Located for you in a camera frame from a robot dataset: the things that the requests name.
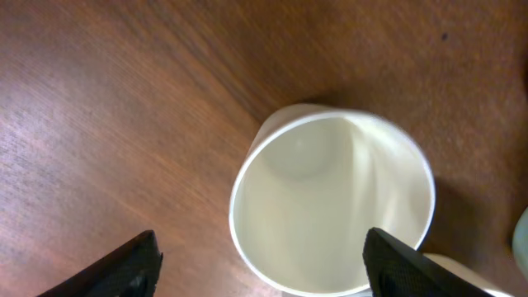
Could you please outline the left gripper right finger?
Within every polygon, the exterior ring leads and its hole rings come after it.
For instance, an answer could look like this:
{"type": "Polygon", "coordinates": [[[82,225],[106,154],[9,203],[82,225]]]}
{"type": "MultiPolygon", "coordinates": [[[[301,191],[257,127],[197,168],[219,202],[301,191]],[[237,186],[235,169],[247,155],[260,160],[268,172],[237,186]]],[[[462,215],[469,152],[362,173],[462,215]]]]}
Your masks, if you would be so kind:
{"type": "Polygon", "coordinates": [[[374,297],[491,297],[380,228],[368,230],[362,256],[374,297]]]}

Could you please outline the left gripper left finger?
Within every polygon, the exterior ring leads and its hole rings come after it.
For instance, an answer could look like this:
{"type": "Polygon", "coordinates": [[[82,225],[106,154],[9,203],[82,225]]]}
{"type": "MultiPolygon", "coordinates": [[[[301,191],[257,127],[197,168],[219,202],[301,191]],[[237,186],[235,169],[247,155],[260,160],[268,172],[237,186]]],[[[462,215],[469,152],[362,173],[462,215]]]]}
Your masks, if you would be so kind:
{"type": "Polygon", "coordinates": [[[146,230],[39,297],[153,297],[163,254],[146,230]]]}

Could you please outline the grey cup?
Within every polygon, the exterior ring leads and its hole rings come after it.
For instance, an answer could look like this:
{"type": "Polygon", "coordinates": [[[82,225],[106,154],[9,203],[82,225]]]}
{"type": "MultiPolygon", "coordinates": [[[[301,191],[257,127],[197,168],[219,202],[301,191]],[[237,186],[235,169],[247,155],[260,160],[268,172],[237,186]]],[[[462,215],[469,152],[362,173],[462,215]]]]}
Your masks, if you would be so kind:
{"type": "Polygon", "coordinates": [[[482,276],[480,276],[475,271],[472,271],[468,267],[458,263],[457,261],[449,257],[442,256],[439,254],[433,254],[433,253],[425,253],[424,256],[434,261],[436,264],[442,266],[446,270],[450,271],[451,273],[455,274],[459,278],[469,282],[472,285],[477,286],[479,289],[484,290],[485,292],[487,292],[488,294],[492,296],[513,297],[506,291],[500,289],[496,285],[485,280],[482,276]]]}

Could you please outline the cream cup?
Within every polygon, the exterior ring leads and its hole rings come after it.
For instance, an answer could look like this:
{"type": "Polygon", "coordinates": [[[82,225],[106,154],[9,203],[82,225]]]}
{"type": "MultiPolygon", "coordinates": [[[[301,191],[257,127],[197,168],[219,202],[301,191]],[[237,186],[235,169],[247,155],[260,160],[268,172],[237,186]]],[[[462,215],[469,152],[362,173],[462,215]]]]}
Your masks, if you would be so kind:
{"type": "Polygon", "coordinates": [[[258,130],[233,184],[229,228],[248,268],[296,296],[353,296],[369,281],[367,232],[419,248],[436,204],[431,167],[392,122],[295,104],[258,130]]]}

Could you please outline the white small bowl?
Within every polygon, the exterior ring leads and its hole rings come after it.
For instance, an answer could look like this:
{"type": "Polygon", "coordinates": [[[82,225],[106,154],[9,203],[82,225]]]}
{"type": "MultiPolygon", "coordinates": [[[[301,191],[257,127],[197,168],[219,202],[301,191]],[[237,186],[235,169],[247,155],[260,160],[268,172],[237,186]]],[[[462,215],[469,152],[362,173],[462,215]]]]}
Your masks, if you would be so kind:
{"type": "Polygon", "coordinates": [[[525,209],[516,223],[512,240],[512,254],[525,279],[528,278],[528,209],[525,209]]]}

